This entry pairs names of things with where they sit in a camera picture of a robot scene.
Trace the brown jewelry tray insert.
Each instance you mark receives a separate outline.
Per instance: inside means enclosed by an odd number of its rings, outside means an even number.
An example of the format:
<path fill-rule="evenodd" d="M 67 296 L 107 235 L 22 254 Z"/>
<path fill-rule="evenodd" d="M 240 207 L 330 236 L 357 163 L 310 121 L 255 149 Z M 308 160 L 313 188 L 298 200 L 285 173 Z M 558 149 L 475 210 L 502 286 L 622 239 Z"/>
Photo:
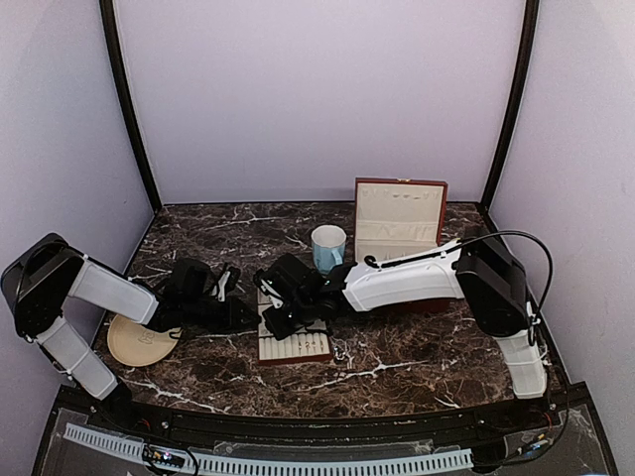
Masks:
<path fill-rule="evenodd" d="M 301 328 L 282 340 L 277 340 L 266 325 L 264 311 L 272 306 L 268 297 L 257 292 L 258 314 L 258 364 L 262 366 L 287 365 L 307 362 L 324 362 L 332 358 L 326 323 L 318 320 L 309 328 Z"/>

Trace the brown jewelry box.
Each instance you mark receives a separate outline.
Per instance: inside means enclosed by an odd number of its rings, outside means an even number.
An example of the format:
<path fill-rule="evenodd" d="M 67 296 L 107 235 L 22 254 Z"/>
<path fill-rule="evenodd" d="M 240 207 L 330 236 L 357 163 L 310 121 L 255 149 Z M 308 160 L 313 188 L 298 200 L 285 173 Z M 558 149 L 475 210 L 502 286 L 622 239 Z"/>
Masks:
<path fill-rule="evenodd" d="M 397 303 L 459 298 L 450 257 L 424 256 L 440 246 L 447 184 L 358 178 L 354 257 L 343 291 L 351 307 L 369 311 Z"/>

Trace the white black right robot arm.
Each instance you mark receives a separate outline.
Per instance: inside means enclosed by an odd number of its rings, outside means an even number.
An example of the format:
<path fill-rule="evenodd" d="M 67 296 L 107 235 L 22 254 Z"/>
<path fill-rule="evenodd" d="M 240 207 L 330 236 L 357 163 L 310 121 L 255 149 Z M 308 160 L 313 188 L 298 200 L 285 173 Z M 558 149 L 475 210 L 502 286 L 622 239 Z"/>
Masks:
<path fill-rule="evenodd" d="M 523 264 L 495 232 L 454 239 L 436 249 L 379 261 L 366 256 L 339 264 L 327 275 L 292 254 L 255 273 L 257 289 L 270 301 L 266 328 L 282 340 L 317 320 L 344 312 L 368 312 L 393 304 L 464 299 L 479 329 L 503 354 L 518 400 L 506 410 L 517 430 L 530 428 L 545 412 L 547 371 L 536 341 L 540 307 L 532 304 Z"/>

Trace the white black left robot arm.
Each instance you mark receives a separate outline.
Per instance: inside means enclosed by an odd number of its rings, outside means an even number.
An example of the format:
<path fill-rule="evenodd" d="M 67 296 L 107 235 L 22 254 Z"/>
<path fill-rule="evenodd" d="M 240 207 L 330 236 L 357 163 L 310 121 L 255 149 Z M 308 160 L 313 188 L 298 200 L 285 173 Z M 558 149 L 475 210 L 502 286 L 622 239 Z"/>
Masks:
<path fill-rule="evenodd" d="M 18 336 L 39 346 L 47 358 L 94 400 L 119 432 L 140 423 L 130 393 L 66 312 L 78 305 L 118 314 L 155 332 L 199 327 L 212 333 L 252 330 L 258 313 L 234 293 L 241 272 L 226 264 L 214 272 L 206 263 L 179 259 L 156 285 L 124 276 L 50 233 L 9 264 L 1 293 Z"/>

